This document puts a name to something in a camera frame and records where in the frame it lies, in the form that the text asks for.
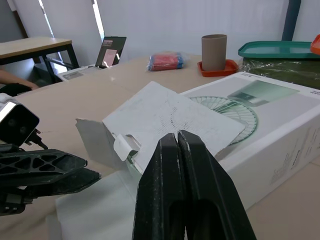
cardboard tube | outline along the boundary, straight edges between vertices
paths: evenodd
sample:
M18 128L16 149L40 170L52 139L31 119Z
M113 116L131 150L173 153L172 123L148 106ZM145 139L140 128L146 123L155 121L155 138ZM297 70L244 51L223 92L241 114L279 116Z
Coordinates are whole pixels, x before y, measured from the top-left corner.
M203 36L202 69L204 71L221 71L226 66L227 35L213 34Z

laptop screen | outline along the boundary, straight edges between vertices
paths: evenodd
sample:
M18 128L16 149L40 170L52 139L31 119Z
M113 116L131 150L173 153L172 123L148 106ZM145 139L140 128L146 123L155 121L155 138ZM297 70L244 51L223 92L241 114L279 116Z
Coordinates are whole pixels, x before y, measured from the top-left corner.
M95 66L99 68L109 68L118 64L126 39L127 37L125 36L104 37Z

beige tabletop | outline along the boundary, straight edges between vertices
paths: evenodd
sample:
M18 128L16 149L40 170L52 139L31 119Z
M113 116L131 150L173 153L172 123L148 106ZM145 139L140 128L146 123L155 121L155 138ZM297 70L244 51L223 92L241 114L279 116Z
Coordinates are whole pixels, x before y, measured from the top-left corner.
M3 42L0 43L0 59L51 49L71 43L71 40L53 37L29 37L16 41Z
M184 92L217 78L202 77L197 70L200 56L192 56L188 67L147 72L148 58L97 71L91 75L46 86L18 97L39 118L43 142L52 149L88 160L88 167L104 176L113 172L90 161L75 127L76 118L101 121L150 81ZM38 149L24 146L26 150ZM315 240L320 236L320 158L287 180L252 206L248 217L258 240ZM0 218L0 239L48 239L45 217L55 212L54 197L41 197L19 215Z

desk leg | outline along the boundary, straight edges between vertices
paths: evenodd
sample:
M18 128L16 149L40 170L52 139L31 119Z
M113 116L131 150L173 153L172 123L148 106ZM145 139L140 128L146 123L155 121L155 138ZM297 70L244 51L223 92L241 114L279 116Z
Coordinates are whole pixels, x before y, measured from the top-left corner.
M53 68L51 66L51 63L48 61L47 56L43 55L42 58L43 58L43 61L45 63L46 69L48 70L48 73L50 75L52 83L53 84L57 83L55 72L54 72L54 70L53 70Z
M79 68L79 64L78 64L78 60L74 51L74 48L72 47L72 44L68 44L66 46L66 50L68 52L70 61L71 61L71 65L73 66L73 69L77 69Z

orange object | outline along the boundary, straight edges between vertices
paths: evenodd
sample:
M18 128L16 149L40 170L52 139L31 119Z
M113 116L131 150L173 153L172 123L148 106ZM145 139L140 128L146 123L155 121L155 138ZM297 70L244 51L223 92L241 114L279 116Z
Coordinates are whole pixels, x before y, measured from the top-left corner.
M235 74L238 70L238 65L235 61L231 59L227 59L225 61L225 68L224 70L220 71L204 71L202 69L202 61L198 62L198 69L201 72L202 76L209 78L209 77L221 77L221 76L229 76L231 74Z
M315 40L311 43L310 51L320 55L320 34L316 36Z

